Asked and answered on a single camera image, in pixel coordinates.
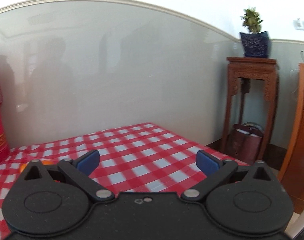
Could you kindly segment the large orange mandarin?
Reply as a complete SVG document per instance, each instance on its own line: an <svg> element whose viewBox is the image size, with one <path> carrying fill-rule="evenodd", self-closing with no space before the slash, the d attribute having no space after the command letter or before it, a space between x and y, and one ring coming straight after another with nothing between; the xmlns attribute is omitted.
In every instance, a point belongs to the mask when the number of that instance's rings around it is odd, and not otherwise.
<svg viewBox="0 0 304 240"><path fill-rule="evenodd" d="M51 161L51 160L42 160L41 162L44 165L52 165L52 164L54 164L53 161ZM19 172L22 173L23 170L26 168L26 166L27 166L27 163L21 164L20 168L19 168Z"/></svg>

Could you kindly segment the dark red bag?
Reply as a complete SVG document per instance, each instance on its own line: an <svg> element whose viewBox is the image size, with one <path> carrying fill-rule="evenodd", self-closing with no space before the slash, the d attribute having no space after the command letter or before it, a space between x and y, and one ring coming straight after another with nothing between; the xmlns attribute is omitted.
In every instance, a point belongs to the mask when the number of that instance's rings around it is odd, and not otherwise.
<svg viewBox="0 0 304 240"><path fill-rule="evenodd" d="M252 165L258 156L264 137L264 129L257 123L234 124L228 138L225 153Z"/></svg>

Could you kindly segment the red white checkered tablecloth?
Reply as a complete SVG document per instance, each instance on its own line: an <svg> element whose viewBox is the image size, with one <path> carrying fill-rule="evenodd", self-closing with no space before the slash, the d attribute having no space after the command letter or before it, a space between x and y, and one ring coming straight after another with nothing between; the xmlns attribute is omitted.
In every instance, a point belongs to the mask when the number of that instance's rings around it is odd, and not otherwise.
<svg viewBox="0 0 304 240"><path fill-rule="evenodd" d="M100 153L91 178L114 193L175 191L181 193L202 181L195 163L203 146L152 123L106 129L68 139L12 148L0 164L0 239L9 234L1 206L20 174L33 159L75 159L89 150Z"/></svg>

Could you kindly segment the orange wooden cabinet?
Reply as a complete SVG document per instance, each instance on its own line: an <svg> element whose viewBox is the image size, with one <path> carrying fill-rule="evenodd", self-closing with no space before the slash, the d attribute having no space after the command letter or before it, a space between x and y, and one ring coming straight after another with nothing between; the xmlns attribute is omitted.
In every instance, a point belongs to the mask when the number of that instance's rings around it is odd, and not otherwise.
<svg viewBox="0 0 304 240"><path fill-rule="evenodd" d="M291 139L278 178L294 204L304 211L304 63L299 65L298 101Z"/></svg>

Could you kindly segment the blue flower pot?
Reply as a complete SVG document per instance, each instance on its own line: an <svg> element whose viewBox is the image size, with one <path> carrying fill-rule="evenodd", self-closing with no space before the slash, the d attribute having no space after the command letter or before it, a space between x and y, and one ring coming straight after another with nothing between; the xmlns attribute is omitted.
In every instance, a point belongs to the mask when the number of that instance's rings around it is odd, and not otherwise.
<svg viewBox="0 0 304 240"><path fill-rule="evenodd" d="M240 37L245 52L244 57L269 58L272 42L267 31L256 34L240 33Z"/></svg>

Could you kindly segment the green potted plant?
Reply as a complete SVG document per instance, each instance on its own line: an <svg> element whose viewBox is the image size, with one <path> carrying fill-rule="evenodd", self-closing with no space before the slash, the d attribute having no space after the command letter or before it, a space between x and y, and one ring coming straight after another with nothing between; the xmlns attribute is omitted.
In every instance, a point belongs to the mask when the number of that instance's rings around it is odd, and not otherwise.
<svg viewBox="0 0 304 240"><path fill-rule="evenodd" d="M258 34L261 31L261 24L264 20L261 19L260 14L255 8L248 8L244 10L241 16L242 26L247 28L250 34Z"/></svg>

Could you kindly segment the white wall socket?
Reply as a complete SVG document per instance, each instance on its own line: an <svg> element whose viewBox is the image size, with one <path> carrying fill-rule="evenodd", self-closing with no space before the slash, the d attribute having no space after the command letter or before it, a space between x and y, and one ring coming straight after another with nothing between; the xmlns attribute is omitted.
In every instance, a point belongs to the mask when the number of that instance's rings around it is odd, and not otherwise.
<svg viewBox="0 0 304 240"><path fill-rule="evenodd" d="M304 20L297 18L296 20L294 20L293 24L296 30L304 31Z"/></svg>

